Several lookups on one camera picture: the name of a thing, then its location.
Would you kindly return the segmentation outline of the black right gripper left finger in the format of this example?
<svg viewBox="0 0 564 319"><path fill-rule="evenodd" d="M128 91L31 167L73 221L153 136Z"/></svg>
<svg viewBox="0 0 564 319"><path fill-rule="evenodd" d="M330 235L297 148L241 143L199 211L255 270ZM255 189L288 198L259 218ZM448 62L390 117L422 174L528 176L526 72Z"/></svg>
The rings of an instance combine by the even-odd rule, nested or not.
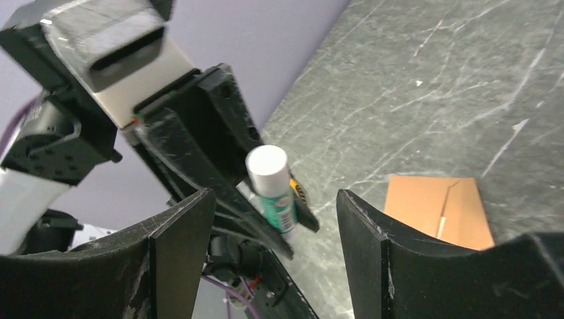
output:
<svg viewBox="0 0 564 319"><path fill-rule="evenodd" d="M71 251L1 257L1 317L190 318L215 205L204 189Z"/></svg>

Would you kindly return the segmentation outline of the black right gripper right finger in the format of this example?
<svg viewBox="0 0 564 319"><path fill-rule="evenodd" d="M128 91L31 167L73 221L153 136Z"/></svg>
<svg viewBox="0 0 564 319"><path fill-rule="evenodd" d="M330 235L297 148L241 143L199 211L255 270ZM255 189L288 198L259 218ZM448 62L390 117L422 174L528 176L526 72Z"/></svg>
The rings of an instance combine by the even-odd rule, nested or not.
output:
<svg viewBox="0 0 564 319"><path fill-rule="evenodd" d="M356 318L562 318L563 234L484 251L426 235L348 189L336 210Z"/></svg>

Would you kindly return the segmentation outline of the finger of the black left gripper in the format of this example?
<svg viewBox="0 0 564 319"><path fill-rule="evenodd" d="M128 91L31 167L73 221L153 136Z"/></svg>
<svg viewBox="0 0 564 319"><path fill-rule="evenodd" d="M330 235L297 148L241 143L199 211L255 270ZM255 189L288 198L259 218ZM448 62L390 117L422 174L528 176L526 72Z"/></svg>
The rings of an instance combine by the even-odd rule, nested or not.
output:
<svg viewBox="0 0 564 319"><path fill-rule="evenodd" d="M320 230L319 220L315 217L315 215L311 211L309 205L305 205L304 203L302 203L300 201L300 199L296 196L296 194L293 191L291 186L290 186L290 188L291 188L292 195L293 195L293 202L294 202L294 206L295 206L295 214L296 214L297 223L299 225L305 227L306 229L314 232L314 233L318 233L319 230Z"/></svg>

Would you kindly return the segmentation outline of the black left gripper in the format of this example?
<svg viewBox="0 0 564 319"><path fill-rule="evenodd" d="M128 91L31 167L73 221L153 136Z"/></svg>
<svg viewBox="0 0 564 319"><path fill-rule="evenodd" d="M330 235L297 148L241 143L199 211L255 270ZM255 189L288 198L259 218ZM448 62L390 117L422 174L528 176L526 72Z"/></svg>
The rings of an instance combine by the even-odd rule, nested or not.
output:
<svg viewBox="0 0 564 319"><path fill-rule="evenodd" d="M245 158L263 140L229 65L189 71L137 105L131 120L122 132L161 185L215 191L215 231L294 257L234 186L249 181Z"/></svg>

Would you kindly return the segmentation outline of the green white glue stick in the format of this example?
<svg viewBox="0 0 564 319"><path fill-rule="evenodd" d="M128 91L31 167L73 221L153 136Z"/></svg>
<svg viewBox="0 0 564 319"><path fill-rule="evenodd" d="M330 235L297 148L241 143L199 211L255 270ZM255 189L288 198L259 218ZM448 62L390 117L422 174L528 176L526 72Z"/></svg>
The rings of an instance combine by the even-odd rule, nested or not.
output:
<svg viewBox="0 0 564 319"><path fill-rule="evenodd" d="M297 215L287 160L282 148L263 145L248 153L245 164L266 219L285 240L291 240L297 232Z"/></svg>

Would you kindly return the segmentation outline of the brown paper envelope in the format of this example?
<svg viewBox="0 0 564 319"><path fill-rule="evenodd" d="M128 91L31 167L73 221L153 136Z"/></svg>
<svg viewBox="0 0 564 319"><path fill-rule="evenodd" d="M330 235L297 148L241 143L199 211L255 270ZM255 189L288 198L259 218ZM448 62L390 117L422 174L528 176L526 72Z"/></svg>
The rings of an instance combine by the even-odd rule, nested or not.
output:
<svg viewBox="0 0 564 319"><path fill-rule="evenodd" d="M472 177L393 175L384 213L434 238L439 220L445 216L440 240L479 251L495 245Z"/></svg>

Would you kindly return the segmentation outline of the beige letter sheet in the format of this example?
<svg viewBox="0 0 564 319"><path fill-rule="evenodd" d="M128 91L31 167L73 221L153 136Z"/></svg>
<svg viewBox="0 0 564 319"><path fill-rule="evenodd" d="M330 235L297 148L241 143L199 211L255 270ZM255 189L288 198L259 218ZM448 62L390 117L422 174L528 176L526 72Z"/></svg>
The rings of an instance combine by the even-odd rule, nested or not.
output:
<svg viewBox="0 0 564 319"><path fill-rule="evenodd" d="M444 231L444 227L446 224L446 217L445 216L441 216L440 220L439 220L439 225L437 228L437 232L436 232L436 238L437 239L441 239L442 238L442 233Z"/></svg>

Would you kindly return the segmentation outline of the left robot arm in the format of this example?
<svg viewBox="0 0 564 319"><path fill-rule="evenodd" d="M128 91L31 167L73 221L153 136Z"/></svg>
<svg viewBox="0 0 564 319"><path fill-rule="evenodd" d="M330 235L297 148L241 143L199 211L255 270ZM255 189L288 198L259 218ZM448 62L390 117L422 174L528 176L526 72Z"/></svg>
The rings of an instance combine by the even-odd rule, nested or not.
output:
<svg viewBox="0 0 564 319"><path fill-rule="evenodd" d="M118 130L93 106L73 89L46 92L2 164L76 186L97 165L120 161ZM134 107L122 134L174 203L213 189L216 233L293 258L288 240L237 190L239 183L250 183L245 159L263 140L229 65L194 69L168 84Z"/></svg>

